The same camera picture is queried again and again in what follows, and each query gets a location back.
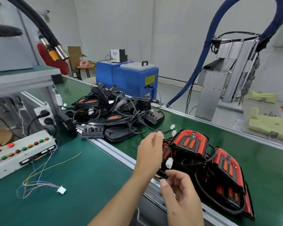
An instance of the power outlet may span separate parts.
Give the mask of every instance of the power outlet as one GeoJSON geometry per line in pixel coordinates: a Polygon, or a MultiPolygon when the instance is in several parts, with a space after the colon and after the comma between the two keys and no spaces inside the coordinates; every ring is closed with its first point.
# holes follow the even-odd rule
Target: power outlet
{"type": "Polygon", "coordinates": [[[40,106],[40,107],[37,107],[37,108],[34,109],[34,111],[35,111],[35,113],[36,113],[37,116],[41,114],[41,111],[42,111],[42,110],[47,110],[47,111],[50,112],[50,115],[49,115],[49,116],[39,118],[39,122],[41,123],[41,125],[46,126],[46,124],[44,123],[45,118],[52,118],[53,121],[54,121],[53,113],[51,112],[50,106],[49,106],[48,104],[43,105],[43,106],[40,106]]]}

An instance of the blue flexible conduit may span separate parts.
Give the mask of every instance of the blue flexible conduit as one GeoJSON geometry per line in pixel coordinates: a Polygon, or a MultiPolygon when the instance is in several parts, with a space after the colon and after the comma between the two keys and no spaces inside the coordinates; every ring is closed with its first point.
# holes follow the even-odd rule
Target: blue flexible conduit
{"type": "MultiPolygon", "coordinates": [[[[203,50],[201,52],[200,58],[198,60],[198,63],[196,65],[196,68],[195,68],[193,74],[191,75],[190,79],[187,81],[185,86],[182,88],[182,90],[174,98],[172,98],[168,102],[168,105],[173,104],[173,102],[175,102],[178,98],[180,98],[185,93],[185,91],[188,90],[188,88],[192,85],[192,83],[195,81],[195,79],[198,76],[198,74],[199,74],[199,72],[200,72],[200,70],[201,70],[201,68],[204,64],[204,61],[205,61],[205,59],[206,59],[206,57],[209,53],[211,41],[212,41],[213,37],[215,36],[215,32],[217,30],[217,27],[218,27],[222,17],[238,1],[240,1],[240,0],[226,0],[220,6],[220,8],[216,12],[216,14],[215,14],[215,16],[214,16],[214,18],[211,22],[211,25],[208,29],[205,44],[204,44],[203,50]]],[[[270,34],[272,34],[283,23],[283,0],[275,0],[275,1],[277,3],[277,10],[276,10],[275,17],[272,20],[272,22],[270,23],[270,25],[265,29],[265,31],[259,37],[260,40],[262,40],[262,39],[266,38],[267,36],[269,36],[270,34]]]]}

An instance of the red cloth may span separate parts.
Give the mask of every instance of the red cloth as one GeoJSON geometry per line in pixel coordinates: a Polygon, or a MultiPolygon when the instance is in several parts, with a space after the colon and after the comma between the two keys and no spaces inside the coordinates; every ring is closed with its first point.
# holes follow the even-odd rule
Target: red cloth
{"type": "Polygon", "coordinates": [[[61,71],[61,74],[64,74],[64,75],[69,74],[67,63],[65,60],[54,61],[42,43],[38,43],[37,47],[38,47],[38,51],[42,59],[44,60],[44,63],[47,66],[59,68],[61,71]]]}

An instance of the red button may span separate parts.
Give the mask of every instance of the red button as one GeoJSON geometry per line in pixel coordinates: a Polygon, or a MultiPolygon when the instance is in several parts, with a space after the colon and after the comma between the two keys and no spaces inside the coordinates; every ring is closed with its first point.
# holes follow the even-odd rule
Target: red button
{"type": "Polygon", "coordinates": [[[15,144],[14,143],[9,143],[7,146],[8,147],[13,147],[13,146],[15,146],[15,144]]]}

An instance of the yellow warning label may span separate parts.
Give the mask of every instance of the yellow warning label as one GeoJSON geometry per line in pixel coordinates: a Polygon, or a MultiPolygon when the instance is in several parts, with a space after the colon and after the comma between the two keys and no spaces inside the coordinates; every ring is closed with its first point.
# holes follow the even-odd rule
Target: yellow warning label
{"type": "Polygon", "coordinates": [[[149,85],[151,83],[155,82],[155,75],[146,77],[146,85],[149,85]]]}

